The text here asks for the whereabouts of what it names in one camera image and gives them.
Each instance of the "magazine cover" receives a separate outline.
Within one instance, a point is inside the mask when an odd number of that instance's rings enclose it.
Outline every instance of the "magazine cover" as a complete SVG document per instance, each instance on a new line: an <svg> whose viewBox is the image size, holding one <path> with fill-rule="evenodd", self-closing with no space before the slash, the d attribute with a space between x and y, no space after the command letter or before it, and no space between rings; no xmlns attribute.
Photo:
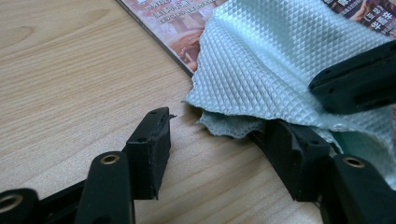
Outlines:
<svg viewBox="0 0 396 224"><path fill-rule="evenodd" d="M197 69L205 23L226 1L117 0L190 76Z"/></svg>
<svg viewBox="0 0 396 224"><path fill-rule="evenodd" d="M396 39L396 0L323 0L333 11Z"/></svg>

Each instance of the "textured cloth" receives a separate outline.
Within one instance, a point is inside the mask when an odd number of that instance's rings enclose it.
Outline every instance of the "textured cloth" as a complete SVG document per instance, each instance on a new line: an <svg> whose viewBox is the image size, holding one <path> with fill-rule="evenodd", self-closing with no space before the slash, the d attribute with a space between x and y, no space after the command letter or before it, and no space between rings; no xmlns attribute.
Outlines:
<svg viewBox="0 0 396 224"><path fill-rule="evenodd" d="M334 115L308 89L323 69L390 40L319 0L230 0L206 24L186 100L205 111L200 121L217 135L241 137L264 119L283 119L329 142L329 131L365 133L390 153L389 107Z"/></svg>

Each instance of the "black clamp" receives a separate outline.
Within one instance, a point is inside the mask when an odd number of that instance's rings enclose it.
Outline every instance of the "black clamp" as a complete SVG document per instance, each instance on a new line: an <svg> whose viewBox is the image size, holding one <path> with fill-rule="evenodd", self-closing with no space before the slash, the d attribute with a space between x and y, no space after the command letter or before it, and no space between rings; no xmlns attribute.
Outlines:
<svg viewBox="0 0 396 224"><path fill-rule="evenodd" d="M309 127L268 120L250 137L273 164L293 200L319 203L323 222L396 223L396 191L374 166L337 154Z"/></svg>
<svg viewBox="0 0 396 224"><path fill-rule="evenodd" d="M309 90L327 111L336 114L395 104L396 41L324 69Z"/></svg>
<svg viewBox="0 0 396 224"><path fill-rule="evenodd" d="M169 108L152 110L122 152L97 156L86 180L38 200L32 189L0 194L0 223L134 223L134 200L158 199L169 158Z"/></svg>

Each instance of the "wood grain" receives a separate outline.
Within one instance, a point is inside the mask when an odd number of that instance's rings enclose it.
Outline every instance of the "wood grain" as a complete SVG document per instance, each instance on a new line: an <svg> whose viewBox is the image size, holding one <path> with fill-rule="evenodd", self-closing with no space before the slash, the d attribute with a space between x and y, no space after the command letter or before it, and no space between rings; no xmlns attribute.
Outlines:
<svg viewBox="0 0 396 224"><path fill-rule="evenodd" d="M137 223L320 223L248 139L215 137L181 103L190 78L115 1L0 2L0 191L40 198L121 150L147 112L169 106L172 149L159 201Z"/></svg>

